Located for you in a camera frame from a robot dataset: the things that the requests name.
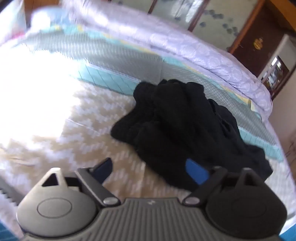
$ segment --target frosted glass panel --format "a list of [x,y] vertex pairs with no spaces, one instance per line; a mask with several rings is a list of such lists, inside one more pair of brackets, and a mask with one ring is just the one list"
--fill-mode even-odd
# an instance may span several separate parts
[[200,39],[227,51],[256,3],[257,0],[211,0],[193,33]]
[[148,12],[153,3],[153,0],[112,0],[112,2]]
[[152,14],[188,29],[204,0],[158,0]]

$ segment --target bed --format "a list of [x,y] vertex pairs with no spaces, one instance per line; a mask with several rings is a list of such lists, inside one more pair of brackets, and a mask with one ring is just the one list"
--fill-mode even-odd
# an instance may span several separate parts
[[[296,223],[294,180],[268,122],[269,92],[255,76],[232,55],[154,16],[104,2],[64,7],[72,24],[29,30],[0,49],[0,175],[9,185],[26,194],[52,167],[74,171],[111,157],[104,186],[120,199],[182,200],[188,191],[168,186],[110,136],[133,107],[140,81],[175,78],[202,84],[207,98],[234,115],[243,140],[264,149],[273,168],[266,183],[288,211],[282,233]],[[0,194],[1,222],[22,237],[15,211]]]

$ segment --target brown wooden door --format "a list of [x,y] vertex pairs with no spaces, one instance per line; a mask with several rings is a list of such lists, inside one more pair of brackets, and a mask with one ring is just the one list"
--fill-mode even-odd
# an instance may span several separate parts
[[233,55],[258,77],[284,33],[271,11],[264,6]]

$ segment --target yellow door decoration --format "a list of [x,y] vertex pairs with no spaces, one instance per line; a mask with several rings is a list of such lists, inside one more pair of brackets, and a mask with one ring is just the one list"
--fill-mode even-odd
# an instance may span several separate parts
[[254,46],[255,46],[255,49],[260,50],[260,49],[262,49],[262,47],[263,47],[263,39],[262,39],[262,38],[255,39],[255,41],[254,41],[253,44],[254,44]]

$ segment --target black fabric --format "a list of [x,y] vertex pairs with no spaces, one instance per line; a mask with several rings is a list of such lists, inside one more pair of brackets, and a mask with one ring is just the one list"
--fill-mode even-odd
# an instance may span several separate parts
[[200,84],[178,80],[139,83],[134,109],[115,123],[111,136],[132,145],[152,170],[178,188],[197,188],[185,170],[188,158],[230,172],[249,167],[268,178],[272,169],[263,149],[245,144],[233,115],[203,91]]

